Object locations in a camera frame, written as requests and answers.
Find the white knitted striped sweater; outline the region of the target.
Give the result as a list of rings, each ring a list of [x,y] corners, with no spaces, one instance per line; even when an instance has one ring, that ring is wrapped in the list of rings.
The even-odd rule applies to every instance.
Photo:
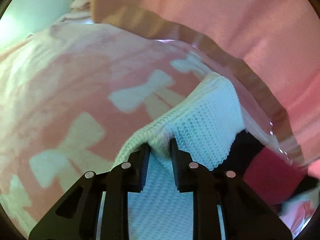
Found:
[[[214,174],[234,171],[269,206],[281,205],[318,185],[318,179],[288,164],[245,130],[232,83],[210,74],[180,104],[136,131],[116,164],[141,144],[151,146],[142,194],[129,195],[131,239],[191,239],[192,195],[174,187],[169,140]]]

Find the pink blanket with white bows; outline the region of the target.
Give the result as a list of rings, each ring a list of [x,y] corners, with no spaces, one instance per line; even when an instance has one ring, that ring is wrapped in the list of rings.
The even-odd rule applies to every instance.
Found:
[[[108,171],[137,130],[211,71],[232,83],[245,128],[278,146],[267,120],[251,117],[253,97],[214,59],[88,19],[71,13],[1,52],[1,206],[24,237],[82,173]]]

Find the pink curtain with tan hem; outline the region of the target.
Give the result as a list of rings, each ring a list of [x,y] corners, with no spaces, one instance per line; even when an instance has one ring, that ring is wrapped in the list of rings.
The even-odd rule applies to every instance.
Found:
[[[184,41],[270,120],[281,150],[319,175],[319,0],[85,0],[95,23]]]

